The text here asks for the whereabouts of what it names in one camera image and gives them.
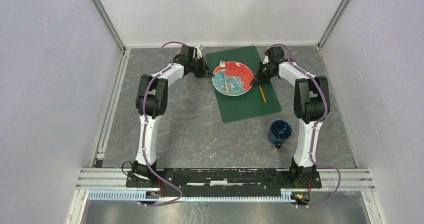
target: black mounting plate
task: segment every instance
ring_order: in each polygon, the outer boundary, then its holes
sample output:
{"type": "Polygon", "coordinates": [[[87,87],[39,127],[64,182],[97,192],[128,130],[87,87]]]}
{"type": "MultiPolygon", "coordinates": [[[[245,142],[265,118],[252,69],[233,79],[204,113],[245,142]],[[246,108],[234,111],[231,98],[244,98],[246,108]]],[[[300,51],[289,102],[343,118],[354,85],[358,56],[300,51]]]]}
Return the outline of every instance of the black mounting plate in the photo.
{"type": "MultiPolygon", "coordinates": [[[[185,197],[280,197],[281,189],[308,189],[305,179],[292,183],[288,170],[276,168],[165,168],[156,172],[165,180],[180,187],[185,197]],[[216,181],[226,181],[226,185],[216,181]]],[[[320,174],[309,179],[311,188],[322,188],[320,174]]],[[[128,172],[127,188],[157,188],[158,183],[128,172]]],[[[166,197],[180,194],[164,184],[166,197]]]]}

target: dark blue mug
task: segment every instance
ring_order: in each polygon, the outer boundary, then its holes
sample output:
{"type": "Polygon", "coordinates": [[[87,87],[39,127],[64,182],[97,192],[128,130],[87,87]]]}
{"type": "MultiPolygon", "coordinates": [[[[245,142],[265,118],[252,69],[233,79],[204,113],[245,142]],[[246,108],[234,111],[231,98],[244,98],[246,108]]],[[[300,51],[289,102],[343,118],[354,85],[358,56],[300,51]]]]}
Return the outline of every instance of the dark blue mug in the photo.
{"type": "Polygon", "coordinates": [[[281,144],[292,134],[292,127],[283,120],[274,121],[269,127],[268,140],[279,149],[281,144]]]}

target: blue floral pattern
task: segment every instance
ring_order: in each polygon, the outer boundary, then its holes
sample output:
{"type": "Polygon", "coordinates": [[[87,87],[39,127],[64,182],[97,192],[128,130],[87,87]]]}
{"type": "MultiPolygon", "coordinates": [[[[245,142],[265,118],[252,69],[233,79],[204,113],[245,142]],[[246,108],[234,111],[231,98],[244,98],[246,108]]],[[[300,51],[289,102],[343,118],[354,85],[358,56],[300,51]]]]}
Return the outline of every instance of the blue floral pattern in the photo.
{"type": "Polygon", "coordinates": [[[244,81],[239,76],[227,76],[222,71],[215,73],[215,76],[212,78],[212,83],[215,89],[227,96],[240,96],[246,93],[248,90],[243,88],[244,81]],[[228,83],[229,93],[225,89],[225,77],[228,83]]]}

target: cable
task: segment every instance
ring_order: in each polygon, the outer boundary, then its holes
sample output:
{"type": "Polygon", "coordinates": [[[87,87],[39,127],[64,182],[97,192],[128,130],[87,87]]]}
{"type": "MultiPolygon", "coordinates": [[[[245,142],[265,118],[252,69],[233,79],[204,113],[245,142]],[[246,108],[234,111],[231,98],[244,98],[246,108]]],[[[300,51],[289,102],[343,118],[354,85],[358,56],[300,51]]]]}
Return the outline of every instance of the cable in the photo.
{"type": "Polygon", "coordinates": [[[317,164],[315,162],[314,157],[312,156],[312,152],[314,151],[314,139],[315,139],[315,131],[316,131],[317,125],[318,125],[318,123],[322,122],[324,120],[324,118],[326,118],[327,112],[329,110],[329,108],[327,106],[327,100],[326,100],[326,97],[324,96],[323,90],[321,90],[320,85],[318,85],[317,81],[309,74],[309,72],[306,72],[305,70],[303,70],[298,65],[296,65],[296,64],[294,64],[292,62],[292,60],[293,60],[293,53],[290,51],[290,49],[286,45],[281,44],[281,43],[274,44],[271,47],[276,47],[276,46],[282,46],[282,47],[284,47],[288,51],[288,54],[290,55],[290,58],[287,58],[287,60],[290,63],[290,65],[292,67],[294,67],[296,70],[298,70],[299,72],[301,72],[302,74],[304,74],[305,76],[307,76],[308,78],[311,79],[311,81],[315,85],[316,89],[318,90],[319,95],[321,96],[322,102],[324,103],[324,114],[321,116],[321,118],[319,118],[315,122],[315,124],[312,127],[312,138],[311,138],[311,141],[310,141],[309,158],[310,158],[310,161],[315,166],[317,166],[319,168],[331,168],[331,169],[335,169],[337,171],[337,174],[338,174],[338,182],[337,182],[337,186],[335,187],[333,193],[327,199],[325,199],[323,201],[320,201],[320,202],[317,202],[317,203],[314,203],[314,204],[311,204],[311,205],[307,205],[306,207],[318,206],[318,205],[321,205],[323,203],[326,203],[327,201],[329,201],[330,199],[332,199],[334,197],[334,195],[339,190],[340,182],[342,181],[342,174],[340,173],[340,170],[339,170],[339,168],[337,168],[337,166],[333,166],[333,165],[319,165],[319,164],[317,164]]]}
{"type": "Polygon", "coordinates": [[[125,166],[125,163],[130,163],[130,164],[131,164],[131,167],[133,166],[133,163],[132,163],[131,161],[127,160],[126,162],[122,163],[122,166],[121,166],[121,168],[120,168],[120,170],[122,171],[122,173],[123,173],[125,176],[127,176],[127,177],[128,177],[128,173],[125,173],[125,172],[124,172],[124,166],[125,166]]]}
{"type": "Polygon", "coordinates": [[[179,41],[169,41],[169,42],[163,44],[162,47],[161,47],[161,49],[160,49],[161,52],[162,52],[162,55],[171,62],[171,66],[168,66],[163,71],[159,72],[147,84],[147,88],[146,88],[146,91],[144,93],[144,98],[143,98],[143,106],[142,106],[142,111],[143,111],[143,116],[144,116],[144,125],[143,125],[144,128],[143,128],[143,137],[142,137],[142,146],[141,146],[142,148],[141,149],[142,149],[142,152],[143,152],[144,161],[146,163],[147,168],[150,170],[150,172],[153,173],[153,175],[155,175],[159,180],[163,181],[164,183],[170,185],[172,188],[174,188],[175,190],[177,190],[179,192],[179,197],[177,197],[175,199],[172,199],[172,200],[168,200],[168,201],[162,202],[162,203],[149,204],[149,205],[148,204],[144,204],[145,207],[160,207],[160,206],[165,206],[165,205],[174,203],[174,202],[178,201],[180,198],[183,197],[183,192],[181,191],[181,189],[179,189],[176,185],[172,184],[171,182],[165,180],[163,177],[161,177],[159,174],[157,174],[155,172],[155,170],[153,170],[153,168],[149,164],[149,160],[147,159],[146,148],[145,148],[146,130],[147,130],[147,124],[148,124],[148,117],[147,117],[147,114],[146,114],[146,100],[147,100],[147,96],[149,94],[150,87],[153,84],[153,81],[156,78],[162,76],[162,74],[164,74],[165,72],[169,71],[171,68],[174,67],[173,60],[171,58],[169,58],[167,55],[165,55],[165,53],[164,53],[164,47],[166,45],[168,45],[168,44],[171,44],[171,43],[176,43],[176,44],[181,44],[181,45],[187,46],[186,44],[184,44],[182,42],[179,42],[179,41]]]}

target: plate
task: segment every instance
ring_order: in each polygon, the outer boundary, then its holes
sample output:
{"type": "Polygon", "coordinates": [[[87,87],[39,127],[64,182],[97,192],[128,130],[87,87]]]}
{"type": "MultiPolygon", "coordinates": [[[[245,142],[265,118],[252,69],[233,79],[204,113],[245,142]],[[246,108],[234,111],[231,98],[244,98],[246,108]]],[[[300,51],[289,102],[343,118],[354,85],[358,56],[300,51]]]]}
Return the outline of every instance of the plate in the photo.
{"type": "Polygon", "coordinates": [[[220,93],[236,97],[247,93],[252,86],[250,85],[253,80],[252,70],[245,64],[237,61],[225,62],[225,76],[221,71],[220,66],[213,70],[215,76],[212,78],[213,87],[220,93]],[[225,78],[228,83],[229,92],[225,89],[225,78]]]}

